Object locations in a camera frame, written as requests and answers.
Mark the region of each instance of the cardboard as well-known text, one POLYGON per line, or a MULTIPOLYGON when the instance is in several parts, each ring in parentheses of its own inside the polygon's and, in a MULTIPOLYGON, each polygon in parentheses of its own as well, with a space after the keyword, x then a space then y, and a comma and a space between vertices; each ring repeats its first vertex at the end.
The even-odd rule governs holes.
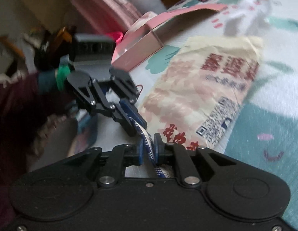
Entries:
POLYGON ((175 9, 155 16, 139 29, 130 33, 116 46, 112 58, 112 65, 125 71, 131 71, 148 57, 163 48, 163 43, 154 33, 154 28, 167 20, 195 10, 210 9, 218 12, 226 7, 227 5, 225 4, 198 4, 189 8, 175 9))

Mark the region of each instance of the plastic bag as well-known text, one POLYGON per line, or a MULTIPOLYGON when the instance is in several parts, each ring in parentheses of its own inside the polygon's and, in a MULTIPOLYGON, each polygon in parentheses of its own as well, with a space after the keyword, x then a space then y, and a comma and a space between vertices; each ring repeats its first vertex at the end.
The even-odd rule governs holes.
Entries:
POLYGON ((214 149, 258 71, 259 37, 190 37, 139 107, 164 142, 214 149))
POLYGON ((267 17, 272 12, 273 0, 240 0, 238 9, 226 20, 224 35, 243 36, 260 35, 260 30, 267 28, 267 17))

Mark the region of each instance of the blue and white rope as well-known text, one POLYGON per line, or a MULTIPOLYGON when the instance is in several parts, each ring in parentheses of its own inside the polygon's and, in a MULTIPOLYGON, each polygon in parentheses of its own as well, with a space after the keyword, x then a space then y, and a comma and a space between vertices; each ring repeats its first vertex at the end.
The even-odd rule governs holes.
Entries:
POLYGON ((151 135, 138 122, 136 122, 136 120, 134 120, 132 117, 129 117, 129 119, 132 122, 132 124, 134 125, 137 132, 142 137, 143 146, 145 147, 145 149, 148 153, 149 160, 153 164, 158 177, 161 177, 161 178, 173 177, 171 169, 169 169, 166 165, 162 165, 162 166, 156 165, 156 160, 155 160, 154 152, 153 152, 153 140, 152 140, 151 135))

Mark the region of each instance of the green rubber band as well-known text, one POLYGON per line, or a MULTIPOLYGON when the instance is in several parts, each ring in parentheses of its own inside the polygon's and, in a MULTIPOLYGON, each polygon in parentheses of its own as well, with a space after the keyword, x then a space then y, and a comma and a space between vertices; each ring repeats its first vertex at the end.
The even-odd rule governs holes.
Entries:
POLYGON ((67 79, 68 74, 71 73, 71 70, 68 65, 59 66, 56 76, 57 88, 59 91, 64 90, 65 80, 67 79))

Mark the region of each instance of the orange object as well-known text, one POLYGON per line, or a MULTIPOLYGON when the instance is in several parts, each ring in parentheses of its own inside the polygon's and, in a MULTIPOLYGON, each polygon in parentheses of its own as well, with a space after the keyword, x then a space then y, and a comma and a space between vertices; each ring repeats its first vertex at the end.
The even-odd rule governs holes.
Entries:
POLYGON ((56 38, 54 41, 51 42, 49 46, 49 53, 52 55, 56 52, 56 50, 59 48, 59 46, 62 44, 63 41, 66 41, 68 43, 72 43, 72 36, 67 31, 67 27, 63 27, 59 30, 56 38))
POLYGON ((12 52, 15 58, 25 61, 25 55, 23 51, 14 43, 10 42, 7 35, 0 36, 0 44, 2 44, 8 51, 12 52))

